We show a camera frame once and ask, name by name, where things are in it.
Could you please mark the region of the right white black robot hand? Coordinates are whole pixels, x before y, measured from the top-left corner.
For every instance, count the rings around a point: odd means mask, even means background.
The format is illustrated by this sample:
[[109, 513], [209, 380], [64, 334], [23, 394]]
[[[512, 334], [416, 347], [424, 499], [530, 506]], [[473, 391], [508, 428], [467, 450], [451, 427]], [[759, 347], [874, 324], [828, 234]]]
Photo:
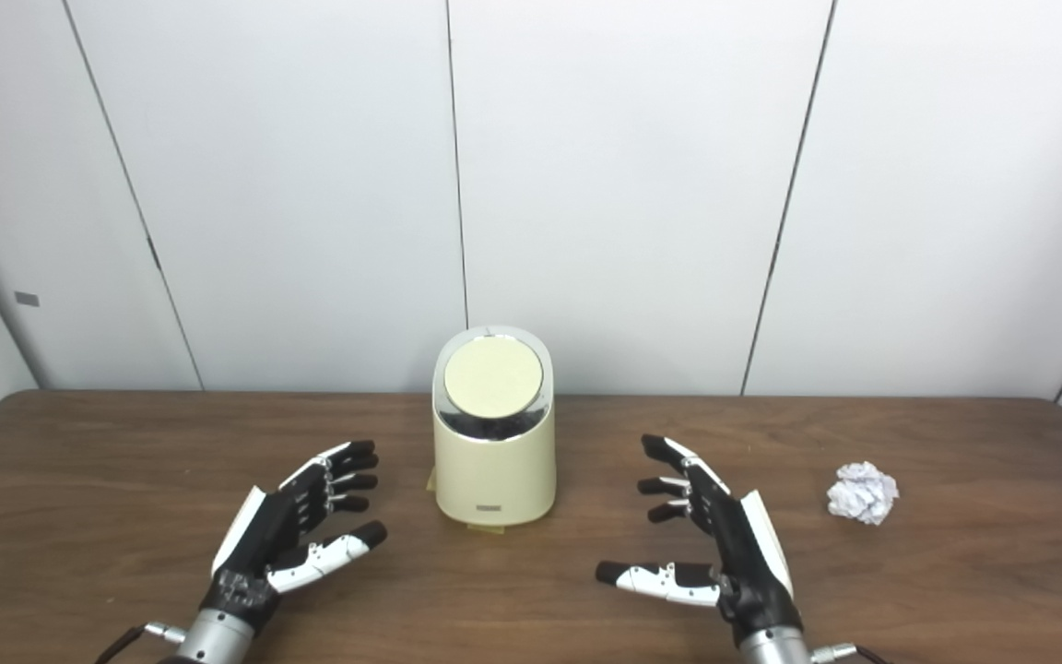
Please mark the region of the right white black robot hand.
[[675, 471], [673, 478], [637, 483], [641, 495], [665, 495], [646, 513], [650, 524], [686, 518], [713, 540], [717, 563], [601, 562], [598, 583], [678, 605], [713, 608], [732, 626], [737, 648], [750, 639], [804, 634], [791, 572], [759, 492], [735, 496], [707, 462], [662, 435], [643, 435], [647, 457]]

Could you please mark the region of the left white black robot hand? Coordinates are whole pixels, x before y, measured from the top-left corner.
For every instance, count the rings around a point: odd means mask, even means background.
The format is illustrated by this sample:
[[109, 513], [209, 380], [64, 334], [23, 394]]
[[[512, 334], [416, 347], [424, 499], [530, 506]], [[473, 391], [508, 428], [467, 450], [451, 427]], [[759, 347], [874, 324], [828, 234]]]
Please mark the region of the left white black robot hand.
[[308, 539], [329, 516], [370, 508], [379, 457], [372, 440], [348, 441], [308, 459], [274, 491], [254, 486], [220, 543], [201, 609], [232, 615], [261, 634], [284, 594], [370, 554], [388, 537], [374, 520], [350, 532]]

